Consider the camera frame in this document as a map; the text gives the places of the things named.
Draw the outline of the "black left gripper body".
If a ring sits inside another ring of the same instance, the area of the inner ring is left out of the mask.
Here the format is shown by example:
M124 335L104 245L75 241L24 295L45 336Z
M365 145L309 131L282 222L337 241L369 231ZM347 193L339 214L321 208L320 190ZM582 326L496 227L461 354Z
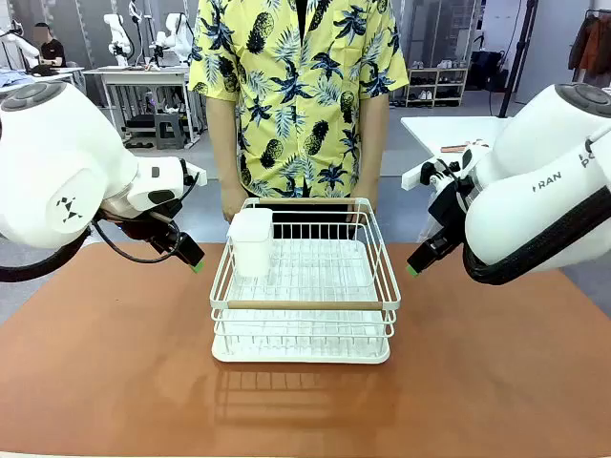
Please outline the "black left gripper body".
M145 212L134 219L127 219L107 210L98 210L97 220L112 223L129 239L145 241L160 254L175 254L181 242L178 225L157 212Z

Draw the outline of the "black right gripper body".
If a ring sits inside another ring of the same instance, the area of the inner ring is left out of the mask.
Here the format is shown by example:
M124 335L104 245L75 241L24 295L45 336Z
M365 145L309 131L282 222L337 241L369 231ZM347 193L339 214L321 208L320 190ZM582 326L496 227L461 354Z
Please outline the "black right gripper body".
M433 235L435 239L447 243L460 244L465 240L465 219L469 204L467 197L472 191L470 179L452 180L439 192L429 207L430 215L440 229Z

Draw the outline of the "person's right hand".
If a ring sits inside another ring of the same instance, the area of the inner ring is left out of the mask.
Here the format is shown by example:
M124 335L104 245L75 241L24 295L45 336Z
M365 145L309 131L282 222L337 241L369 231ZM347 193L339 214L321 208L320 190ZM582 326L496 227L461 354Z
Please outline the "person's right hand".
M247 198L248 193L240 183L221 183L221 210L228 223L231 223L233 218L241 211Z

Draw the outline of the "person's left hand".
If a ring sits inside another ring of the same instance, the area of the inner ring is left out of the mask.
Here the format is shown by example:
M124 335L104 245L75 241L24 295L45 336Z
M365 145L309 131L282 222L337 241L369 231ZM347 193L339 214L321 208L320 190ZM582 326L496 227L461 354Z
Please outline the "person's left hand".
M366 199L370 206L369 212L374 215L378 206L378 188L378 177L362 177L354 186L350 196L356 199Z

